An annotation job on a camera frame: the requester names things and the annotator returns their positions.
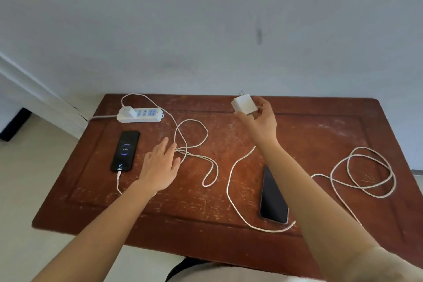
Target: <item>brown wooden table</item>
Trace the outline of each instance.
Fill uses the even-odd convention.
[[[105,95],[96,115],[117,114],[122,96]],[[187,157],[175,181],[147,204],[126,244],[264,271],[320,278],[298,226],[285,233],[252,230],[226,197],[232,164],[253,146],[231,114],[233,97],[149,97],[171,112],[177,122],[193,118],[206,125],[209,138],[191,151],[216,160],[219,178],[213,186],[204,188],[201,182],[210,163]],[[390,162],[398,179],[397,189],[390,197],[375,199],[342,185],[337,185],[338,191],[383,247],[423,267],[423,198],[379,102],[366,98],[267,99],[278,121],[279,142],[309,174],[328,175],[335,164],[357,146],[373,148]],[[135,108],[152,106],[140,96],[126,98],[125,104]],[[33,221],[35,228],[77,234],[118,197],[116,173],[110,171],[110,163],[123,130],[139,130],[141,135],[133,168],[122,174],[121,190],[137,179],[145,153],[163,137],[173,138],[175,125],[167,115],[160,123],[121,124],[114,118],[90,121],[38,211]],[[189,145],[201,142],[205,136],[205,130],[198,123],[183,124],[181,130]],[[235,167],[229,193],[249,223],[279,229],[283,225],[265,221],[258,215],[263,167],[263,158],[256,150]],[[364,186],[379,182],[388,174],[382,166],[364,158],[353,159],[351,170],[358,183]],[[334,177],[349,181],[345,164]],[[316,181],[337,200],[328,179],[316,178]],[[385,193],[391,185],[388,182],[372,192]]]

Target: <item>sleeve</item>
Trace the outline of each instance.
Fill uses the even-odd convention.
[[[343,282],[423,281],[423,270],[382,247],[362,254],[348,266]]]

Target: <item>smartphone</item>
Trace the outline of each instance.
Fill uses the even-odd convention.
[[[264,169],[260,216],[282,224],[288,223],[288,205],[283,199],[268,166]]]
[[[121,133],[110,167],[112,172],[128,172],[131,169],[139,137],[140,132],[138,130],[125,130]]]

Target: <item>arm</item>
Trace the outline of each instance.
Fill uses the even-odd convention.
[[[145,205],[176,177],[181,159],[172,163],[176,143],[166,151],[167,142],[165,138],[145,155],[140,178],[52,259],[33,282],[105,279]]]
[[[327,281],[339,281],[348,263],[378,243],[303,168],[276,139],[270,103],[255,98],[259,116],[235,115],[262,152],[302,235]]]

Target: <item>tile floor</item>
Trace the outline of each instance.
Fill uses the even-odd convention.
[[[0,281],[29,281],[72,236],[35,230],[31,221],[77,139],[32,115],[8,143],[0,142]],[[416,177],[423,191],[423,176]],[[124,247],[106,281],[164,281],[182,257]]]

